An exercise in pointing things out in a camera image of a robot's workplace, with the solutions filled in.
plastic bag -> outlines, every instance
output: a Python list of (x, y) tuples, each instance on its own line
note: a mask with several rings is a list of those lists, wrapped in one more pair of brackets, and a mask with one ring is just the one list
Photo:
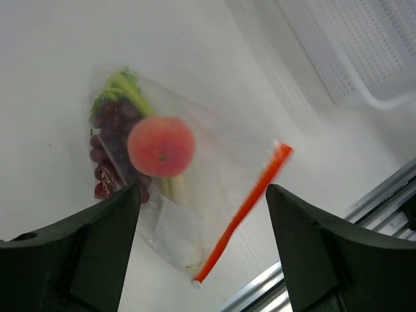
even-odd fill
[(96, 197), (137, 183), (137, 231), (202, 282), (292, 149), (129, 70), (103, 68), (95, 76)]

white plastic basket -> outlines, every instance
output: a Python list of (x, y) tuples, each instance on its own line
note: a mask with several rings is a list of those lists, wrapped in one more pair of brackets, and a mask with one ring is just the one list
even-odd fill
[(338, 106), (416, 100), (416, 0), (279, 0)]

